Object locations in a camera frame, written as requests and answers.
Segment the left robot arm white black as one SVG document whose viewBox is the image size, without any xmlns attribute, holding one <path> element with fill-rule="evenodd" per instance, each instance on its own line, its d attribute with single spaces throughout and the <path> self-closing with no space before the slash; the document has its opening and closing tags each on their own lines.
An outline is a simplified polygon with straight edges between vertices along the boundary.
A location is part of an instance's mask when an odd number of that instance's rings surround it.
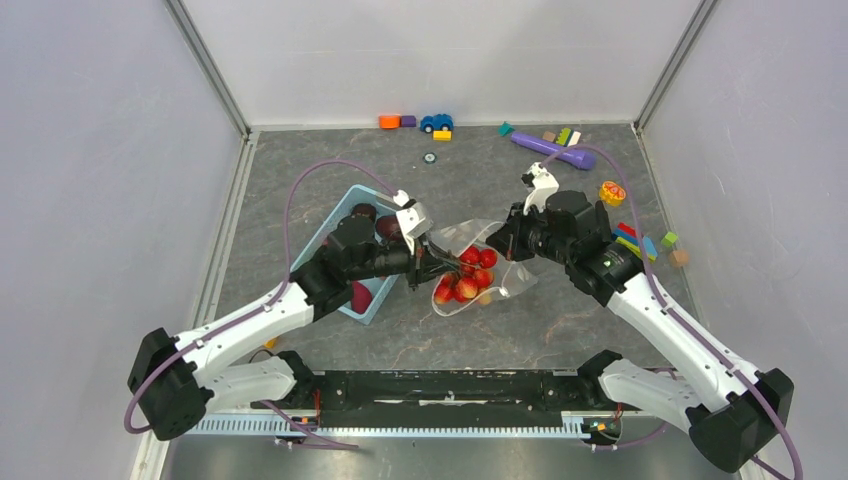
<svg viewBox="0 0 848 480">
<path fill-rule="evenodd" d="M 309 375 L 279 356 L 244 365 L 238 359 L 264 340 L 338 310 L 352 300 L 356 281 L 403 275 L 416 288 L 458 266 L 455 255 L 425 234 L 381 244 L 368 218 L 345 217 L 309 260 L 265 296 L 194 330 L 147 333 L 128 378 L 133 397 L 124 427 L 167 441 L 221 408 L 264 400 L 302 407 L 314 394 Z"/>
</svg>

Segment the clear polka dot zip bag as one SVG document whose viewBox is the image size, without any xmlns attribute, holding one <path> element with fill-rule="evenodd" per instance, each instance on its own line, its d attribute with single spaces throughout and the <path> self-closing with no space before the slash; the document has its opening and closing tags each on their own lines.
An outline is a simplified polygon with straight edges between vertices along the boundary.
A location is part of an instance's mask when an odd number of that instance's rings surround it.
<svg viewBox="0 0 848 480">
<path fill-rule="evenodd" d="M 502 225 L 472 219 L 431 235 L 432 244 L 459 261 L 458 267 L 438 277 L 432 291 L 431 306 L 437 315 L 451 317 L 469 308 L 513 298 L 537 284 L 537 277 L 522 264 L 485 244 Z"/>
</svg>

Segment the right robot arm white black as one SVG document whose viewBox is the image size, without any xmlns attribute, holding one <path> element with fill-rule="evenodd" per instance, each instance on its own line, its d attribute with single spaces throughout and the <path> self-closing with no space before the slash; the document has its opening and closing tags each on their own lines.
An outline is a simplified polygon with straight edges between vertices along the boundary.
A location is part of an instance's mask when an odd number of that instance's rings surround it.
<svg viewBox="0 0 848 480">
<path fill-rule="evenodd" d="M 712 465 L 738 472 L 784 436 L 794 384 L 761 370 L 718 341 L 661 286 L 648 263 L 612 239 L 602 202 L 560 191 L 542 207 L 518 202 L 486 244 L 507 259 L 541 257 L 572 284 L 635 328 L 682 374 L 674 380 L 605 350 L 579 370 L 580 400 L 641 409 L 685 432 Z"/>
</svg>

